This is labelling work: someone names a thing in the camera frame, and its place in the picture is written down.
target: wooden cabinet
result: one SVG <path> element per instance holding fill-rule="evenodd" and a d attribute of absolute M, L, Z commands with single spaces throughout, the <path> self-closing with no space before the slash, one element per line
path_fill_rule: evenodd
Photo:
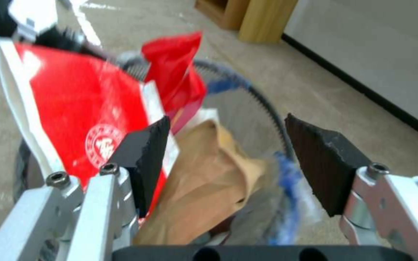
<path fill-rule="evenodd" d="M 196 0 L 195 8 L 220 28 L 239 30 L 250 0 Z"/>

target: printed logo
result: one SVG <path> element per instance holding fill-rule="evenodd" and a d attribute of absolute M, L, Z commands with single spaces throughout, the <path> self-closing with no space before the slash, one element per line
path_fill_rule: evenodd
<path fill-rule="evenodd" d="M 109 124 L 98 124 L 86 135 L 85 150 L 91 164 L 104 165 L 123 139 L 123 133 Z"/>

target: trash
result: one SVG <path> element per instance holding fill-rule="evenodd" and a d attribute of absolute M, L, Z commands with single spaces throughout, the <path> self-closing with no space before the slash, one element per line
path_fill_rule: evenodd
<path fill-rule="evenodd" d="M 193 66 L 201 38 L 201 32 L 163 37 L 142 48 L 151 64 L 145 82 L 156 82 L 174 134 L 196 114 L 206 96 L 206 86 Z"/>
<path fill-rule="evenodd" d="M 250 159 L 215 122 L 176 140 L 179 158 L 136 245 L 188 244 L 241 209 L 262 186 L 267 163 Z"/>
<path fill-rule="evenodd" d="M 65 170 L 83 188 L 129 132 L 164 116 L 153 82 L 144 85 L 99 59 L 0 40 L 0 77 L 14 118 L 43 176 Z M 178 155 L 169 134 L 163 187 Z"/>

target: red paper bag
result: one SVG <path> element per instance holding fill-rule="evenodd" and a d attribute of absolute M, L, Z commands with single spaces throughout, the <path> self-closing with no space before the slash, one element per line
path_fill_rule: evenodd
<path fill-rule="evenodd" d="M 201 38 L 201 32 L 159 38 L 142 48 L 151 63 L 146 81 L 156 82 L 174 134 L 196 114 L 206 96 L 204 81 L 193 66 Z"/>
<path fill-rule="evenodd" d="M 127 133 L 164 115 L 153 83 L 90 56 L 0 40 L 0 76 L 43 175 L 66 170 L 84 188 Z M 177 154 L 170 135 L 153 201 Z"/>

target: mounting hole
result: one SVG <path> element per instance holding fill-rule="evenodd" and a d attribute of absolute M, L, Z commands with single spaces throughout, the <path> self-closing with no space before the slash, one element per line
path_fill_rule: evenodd
<path fill-rule="evenodd" d="M 103 170 L 113 170 L 115 169 L 116 165 L 113 163 L 107 163 L 103 166 Z"/>
<path fill-rule="evenodd" d="M 373 163 L 373 167 L 380 171 L 388 171 L 388 168 L 380 163 Z"/>
<path fill-rule="evenodd" d="M 328 261 L 317 248 L 305 248 L 299 254 L 299 261 Z"/>
<path fill-rule="evenodd" d="M 201 248 L 194 254 L 193 261 L 220 261 L 220 255 L 213 248 Z"/>
<path fill-rule="evenodd" d="M 51 177 L 51 180 L 56 181 L 56 180 L 60 180 L 61 178 L 63 178 L 64 174 L 62 172 L 56 172 L 56 173 L 53 173 L 50 177 Z"/>
<path fill-rule="evenodd" d="M 60 210 L 60 208 L 59 208 L 59 207 L 56 207 L 56 208 L 54 209 L 54 213 L 56 214 L 56 216 L 60 216 L 60 215 L 61 215 L 61 210 Z"/>
<path fill-rule="evenodd" d="M 380 199 L 380 209 L 384 210 L 386 208 L 386 200 L 385 198 Z"/>

